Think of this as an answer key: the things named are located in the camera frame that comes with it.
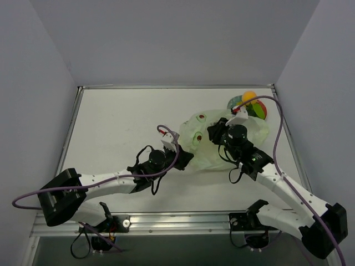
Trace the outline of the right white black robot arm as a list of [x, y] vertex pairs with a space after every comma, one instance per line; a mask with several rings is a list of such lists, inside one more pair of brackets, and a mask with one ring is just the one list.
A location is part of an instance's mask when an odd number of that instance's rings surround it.
[[301, 240], [303, 246], [318, 259], [326, 259], [348, 235], [347, 212], [339, 203], [316, 197], [291, 179], [267, 153], [247, 139], [247, 128], [229, 125], [226, 118], [207, 128], [209, 140], [223, 148], [225, 161], [235, 164], [241, 175], [248, 175], [288, 204], [284, 211], [265, 200], [247, 209], [250, 223], [273, 227]]

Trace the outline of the green fake fruit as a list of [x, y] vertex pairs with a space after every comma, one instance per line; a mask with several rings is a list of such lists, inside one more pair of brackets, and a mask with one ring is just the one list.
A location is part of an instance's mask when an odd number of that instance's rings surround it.
[[254, 104], [251, 104], [248, 109], [250, 116], [257, 117], [259, 119], [265, 120], [267, 117], [267, 109], [265, 105], [258, 101]]

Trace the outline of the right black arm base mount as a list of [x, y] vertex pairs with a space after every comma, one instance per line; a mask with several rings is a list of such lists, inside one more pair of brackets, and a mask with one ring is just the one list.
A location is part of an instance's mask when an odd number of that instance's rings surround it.
[[233, 232], [267, 230], [267, 226], [262, 225], [255, 214], [247, 212], [229, 213], [229, 222]]

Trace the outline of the orange fake fruit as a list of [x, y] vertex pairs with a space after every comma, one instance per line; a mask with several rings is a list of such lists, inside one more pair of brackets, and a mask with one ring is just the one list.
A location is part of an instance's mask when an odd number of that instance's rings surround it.
[[245, 103], [253, 98], [255, 98], [257, 94], [254, 91], [246, 91], [242, 94], [242, 102]]

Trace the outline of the light green plastic bag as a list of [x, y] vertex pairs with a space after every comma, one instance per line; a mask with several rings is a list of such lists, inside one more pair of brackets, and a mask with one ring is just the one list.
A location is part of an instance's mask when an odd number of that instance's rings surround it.
[[[194, 155], [189, 162], [194, 171], [222, 171], [233, 168], [232, 164], [220, 158], [219, 154], [222, 152], [209, 140], [207, 133], [207, 127], [222, 117], [230, 119], [232, 114], [226, 109], [205, 110], [193, 114], [180, 125], [178, 142], [184, 151]], [[242, 124], [247, 128], [248, 140], [256, 147], [260, 147], [270, 133], [267, 122], [257, 117], [250, 116]]]

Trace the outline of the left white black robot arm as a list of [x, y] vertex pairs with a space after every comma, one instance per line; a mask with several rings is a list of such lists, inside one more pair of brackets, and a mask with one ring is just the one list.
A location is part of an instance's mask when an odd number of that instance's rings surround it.
[[147, 188], [155, 195], [161, 179], [171, 168], [183, 171], [193, 158], [192, 153], [182, 148], [178, 152], [151, 149], [147, 161], [137, 161], [122, 172], [82, 175], [68, 168], [44, 185], [38, 195], [47, 226], [67, 221], [104, 226], [111, 219], [108, 206], [104, 202], [91, 202], [93, 198], [138, 193]]

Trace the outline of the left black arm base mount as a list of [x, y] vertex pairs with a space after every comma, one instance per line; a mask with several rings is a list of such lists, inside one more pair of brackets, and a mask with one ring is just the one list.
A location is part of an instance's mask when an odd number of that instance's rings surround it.
[[128, 233], [131, 226], [128, 214], [113, 214], [104, 202], [96, 205], [95, 212], [90, 211], [83, 219], [84, 224], [90, 225], [101, 233]]

